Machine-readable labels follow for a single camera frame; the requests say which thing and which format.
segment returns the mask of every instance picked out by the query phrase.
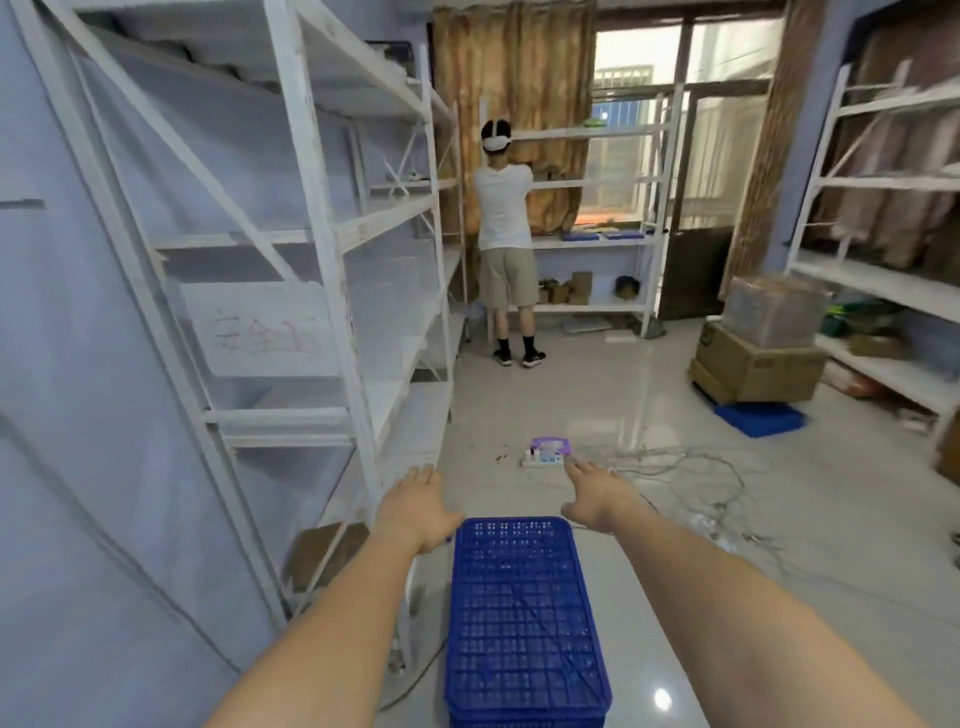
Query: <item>white t-shirt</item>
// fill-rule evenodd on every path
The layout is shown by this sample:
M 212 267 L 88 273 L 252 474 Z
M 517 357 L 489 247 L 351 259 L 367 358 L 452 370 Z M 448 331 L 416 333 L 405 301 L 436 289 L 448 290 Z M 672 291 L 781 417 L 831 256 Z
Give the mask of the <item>white t-shirt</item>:
M 527 222 L 527 192 L 533 183 L 534 173 L 526 164 L 474 170 L 473 189 L 480 200 L 481 251 L 534 247 Z

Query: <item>floor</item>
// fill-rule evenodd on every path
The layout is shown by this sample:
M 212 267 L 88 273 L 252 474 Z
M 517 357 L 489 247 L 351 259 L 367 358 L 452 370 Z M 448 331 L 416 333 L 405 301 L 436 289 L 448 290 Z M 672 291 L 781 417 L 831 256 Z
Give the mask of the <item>floor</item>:
M 661 511 L 692 522 L 727 502 L 727 547 L 812 605 L 931 725 L 956 725 L 960 571 L 948 533 L 960 528 L 960 489 L 929 468 L 923 438 L 825 386 L 804 406 L 806 428 L 749 440 L 685 379 L 699 326 L 630 344 L 548 330 L 538 337 L 547 359 L 532 371 L 496 366 L 484 341 L 465 345 L 441 457 L 450 502 L 468 516 L 557 514 L 572 499 L 563 474 L 518 466 L 540 435 L 597 460 L 669 449 L 647 461 L 663 472 L 637 482 Z M 727 462 L 678 464 L 677 448 Z M 575 534 L 613 689 L 607 726 L 706 725 L 623 554 L 609 537 Z M 421 665 L 445 635 L 451 558 L 442 548 L 418 567 Z M 445 726 L 442 672 L 440 654 L 377 726 Z

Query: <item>man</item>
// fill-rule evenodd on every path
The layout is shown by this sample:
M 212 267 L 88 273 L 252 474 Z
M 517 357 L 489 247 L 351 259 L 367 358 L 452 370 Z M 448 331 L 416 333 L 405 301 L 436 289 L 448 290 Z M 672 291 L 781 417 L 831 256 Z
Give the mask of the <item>man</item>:
M 615 473 L 573 459 L 566 473 L 576 500 L 563 514 L 616 539 L 713 728 L 925 728 L 812 609 L 746 561 L 655 512 Z M 407 572 L 464 519 L 442 487 L 428 465 L 384 496 L 360 552 L 206 728 L 373 726 Z
M 480 300 L 493 311 L 499 342 L 493 358 L 502 367 L 514 363 L 507 309 L 511 303 L 517 307 L 523 335 L 520 364 L 529 369 L 546 358 L 534 346 L 534 305 L 540 284 L 527 222 L 527 192 L 533 187 L 534 175 L 527 165 L 507 160 L 510 122 L 488 121 L 480 138 L 490 164 L 473 172 L 473 189 L 480 200 Z

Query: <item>hand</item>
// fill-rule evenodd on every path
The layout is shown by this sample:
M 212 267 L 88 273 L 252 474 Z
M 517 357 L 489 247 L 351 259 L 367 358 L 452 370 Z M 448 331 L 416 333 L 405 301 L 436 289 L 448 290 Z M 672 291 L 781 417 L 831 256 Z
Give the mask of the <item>hand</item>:
M 594 531 L 613 531 L 612 516 L 616 509 L 639 500 L 630 483 L 594 463 L 567 457 L 564 470 L 573 481 L 577 499 L 576 502 L 565 503 L 560 512 L 564 518 Z
M 444 508 L 443 488 L 444 477 L 432 465 L 411 468 L 380 501 L 372 533 L 429 553 L 464 522 L 463 513 Z

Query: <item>plastic-wrapped box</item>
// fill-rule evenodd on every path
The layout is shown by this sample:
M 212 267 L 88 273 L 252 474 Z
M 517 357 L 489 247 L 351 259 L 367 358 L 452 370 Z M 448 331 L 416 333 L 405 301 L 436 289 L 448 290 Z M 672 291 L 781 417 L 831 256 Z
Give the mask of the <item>plastic-wrapped box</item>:
M 803 279 L 735 278 L 727 293 L 723 325 L 762 349 L 809 347 L 829 300 L 826 289 Z

